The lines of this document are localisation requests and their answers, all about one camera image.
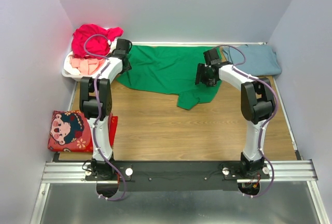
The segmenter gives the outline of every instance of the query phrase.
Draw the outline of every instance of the gray floor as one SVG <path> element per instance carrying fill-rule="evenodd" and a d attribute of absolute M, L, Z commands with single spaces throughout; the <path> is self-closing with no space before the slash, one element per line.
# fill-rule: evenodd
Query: gray floor
<path fill-rule="evenodd" d="M 314 224 L 319 223 L 306 182 L 276 182 L 264 196 L 238 192 L 130 192 L 121 202 L 100 200 L 93 184 L 51 185 L 45 224 Z"/>

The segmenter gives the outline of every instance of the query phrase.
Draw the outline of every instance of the white wall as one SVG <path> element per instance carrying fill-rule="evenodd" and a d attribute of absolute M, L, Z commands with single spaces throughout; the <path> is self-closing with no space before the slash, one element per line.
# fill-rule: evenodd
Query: white wall
<path fill-rule="evenodd" d="M 73 88 L 60 70 L 73 32 L 59 0 L 0 0 L 0 223 L 29 223 L 51 114 Z"/>
<path fill-rule="evenodd" d="M 282 74 L 277 79 L 305 159 L 313 159 L 318 186 L 332 219 L 332 0 L 293 0 L 270 44 Z"/>
<path fill-rule="evenodd" d="M 131 41 L 268 41 L 291 0 L 60 0 L 74 27 L 120 26 Z"/>

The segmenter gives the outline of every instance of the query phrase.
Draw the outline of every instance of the folded blue fabric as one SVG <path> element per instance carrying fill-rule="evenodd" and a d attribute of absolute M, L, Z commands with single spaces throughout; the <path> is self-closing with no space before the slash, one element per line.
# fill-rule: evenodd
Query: folded blue fabric
<path fill-rule="evenodd" d="M 238 69 L 253 76 L 278 75 L 281 68 L 276 62 L 276 54 L 269 45 L 241 45 L 239 48 L 246 56 L 247 61 L 243 65 L 237 66 Z M 227 61 L 233 64 L 243 61 L 240 52 L 233 48 L 223 48 L 223 53 Z"/>

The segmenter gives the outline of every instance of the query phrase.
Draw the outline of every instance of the wooden table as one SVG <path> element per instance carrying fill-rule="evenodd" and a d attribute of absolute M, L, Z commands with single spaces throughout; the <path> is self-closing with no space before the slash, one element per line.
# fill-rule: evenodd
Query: wooden table
<path fill-rule="evenodd" d="M 117 81 L 111 89 L 112 112 L 119 117 L 116 160 L 239 160 L 246 121 L 240 92 L 227 82 L 212 102 L 191 110 L 176 106 L 177 95 L 132 90 Z M 79 109 L 78 96 L 79 84 L 73 110 Z M 264 151 L 271 160 L 296 160 L 281 107 L 268 125 Z M 90 158 L 91 154 L 60 155 L 60 160 Z"/>

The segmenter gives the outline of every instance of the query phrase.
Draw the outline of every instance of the green cloth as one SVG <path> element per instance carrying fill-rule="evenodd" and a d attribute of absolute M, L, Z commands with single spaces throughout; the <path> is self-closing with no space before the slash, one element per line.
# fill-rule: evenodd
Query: green cloth
<path fill-rule="evenodd" d="M 215 87 L 195 85 L 198 63 L 205 63 L 203 52 L 211 47 L 133 46 L 130 51 L 132 69 L 117 80 L 128 88 L 166 94 L 178 94 L 177 105 L 191 109 L 208 103 L 216 95 Z"/>

